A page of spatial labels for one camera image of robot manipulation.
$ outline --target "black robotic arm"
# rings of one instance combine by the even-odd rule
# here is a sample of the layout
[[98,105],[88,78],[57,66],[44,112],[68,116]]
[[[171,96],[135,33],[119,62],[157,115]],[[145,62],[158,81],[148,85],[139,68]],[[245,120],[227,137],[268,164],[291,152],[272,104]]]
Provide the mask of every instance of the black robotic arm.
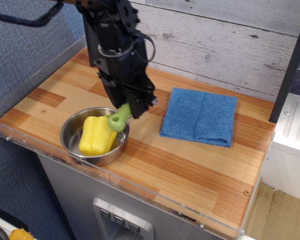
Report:
[[90,65],[98,67],[112,104],[119,108],[129,103],[132,116],[139,118],[157,98],[145,72],[149,61],[145,39],[153,41],[136,30],[138,11],[128,0],[111,1],[107,6],[104,1],[100,6],[98,0],[75,4],[84,19]]

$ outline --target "green plastic object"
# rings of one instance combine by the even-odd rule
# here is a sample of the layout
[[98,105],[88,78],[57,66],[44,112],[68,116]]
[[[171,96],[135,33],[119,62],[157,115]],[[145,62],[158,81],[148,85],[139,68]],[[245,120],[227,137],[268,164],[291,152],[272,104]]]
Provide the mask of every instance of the green plastic object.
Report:
[[122,104],[117,112],[109,116],[109,128],[115,132],[122,132],[125,129],[127,120],[130,118],[130,116],[131,109],[129,104]]

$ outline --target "yellow bell pepper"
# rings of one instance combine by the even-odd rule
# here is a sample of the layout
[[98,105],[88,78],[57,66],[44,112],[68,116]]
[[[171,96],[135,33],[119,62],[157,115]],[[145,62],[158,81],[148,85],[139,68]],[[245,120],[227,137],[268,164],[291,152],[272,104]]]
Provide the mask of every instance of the yellow bell pepper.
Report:
[[106,116],[89,116],[83,123],[79,149],[85,156],[98,156],[110,151],[117,132],[108,126]]
[[35,240],[31,233],[25,231],[23,228],[12,230],[9,237],[10,240]]

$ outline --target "folded blue cloth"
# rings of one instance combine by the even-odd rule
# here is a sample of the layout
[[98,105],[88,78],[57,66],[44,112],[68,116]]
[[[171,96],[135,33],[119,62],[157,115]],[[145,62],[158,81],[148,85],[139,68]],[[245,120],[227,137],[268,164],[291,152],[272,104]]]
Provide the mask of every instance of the folded blue cloth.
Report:
[[160,136],[231,147],[238,99],[173,88]]

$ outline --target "metal bowl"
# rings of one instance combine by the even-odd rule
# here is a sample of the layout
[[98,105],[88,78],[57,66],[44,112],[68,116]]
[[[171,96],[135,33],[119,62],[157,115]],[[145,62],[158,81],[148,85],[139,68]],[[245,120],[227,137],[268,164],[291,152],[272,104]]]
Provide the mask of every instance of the metal bowl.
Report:
[[128,121],[126,121],[125,129],[122,132],[117,133],[111,150],[108,153],[97,156],[85,156],[79,150],[79,143],[83,132],[84,121],[87,117],[100,117],[104,115],[111,115],[115,112],[116,110],[107,107],[92,107],[77,112],[62,126],[60,132],[62,146],[72,155],[97,166],[103,166],[113,162],[119,158],[126,149],[130,130]]

